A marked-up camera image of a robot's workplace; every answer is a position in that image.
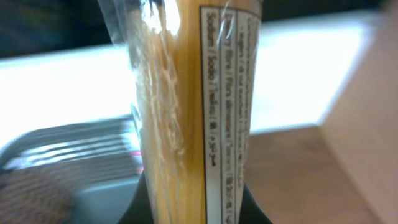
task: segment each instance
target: wooden floor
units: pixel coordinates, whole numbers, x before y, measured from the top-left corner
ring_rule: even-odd
[[[380,224],[318,128],[251,136],[246,183],[275,224]]]

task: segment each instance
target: clear plastic wrap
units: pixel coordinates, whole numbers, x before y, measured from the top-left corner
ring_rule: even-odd
[[[156,223],[238,223],[261,0],[99,0],[136,75]]]

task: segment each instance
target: crinkled plastic film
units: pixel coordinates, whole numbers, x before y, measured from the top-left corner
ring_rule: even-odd
[[[155,222],[238,223],[262,2],[99,3],[137,76]]]

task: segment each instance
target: nutrition label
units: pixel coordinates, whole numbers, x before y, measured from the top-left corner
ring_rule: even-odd
[[[238,223],[260,18],[201,7],[207,224]]]

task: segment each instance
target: white surface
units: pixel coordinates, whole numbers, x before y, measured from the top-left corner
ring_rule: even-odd
[[[370,43],[376,16],[314,17],[262,27],[251,131],[319,124]],[[130,113],[123,48],[0,62],[0,146],[31,130]]]

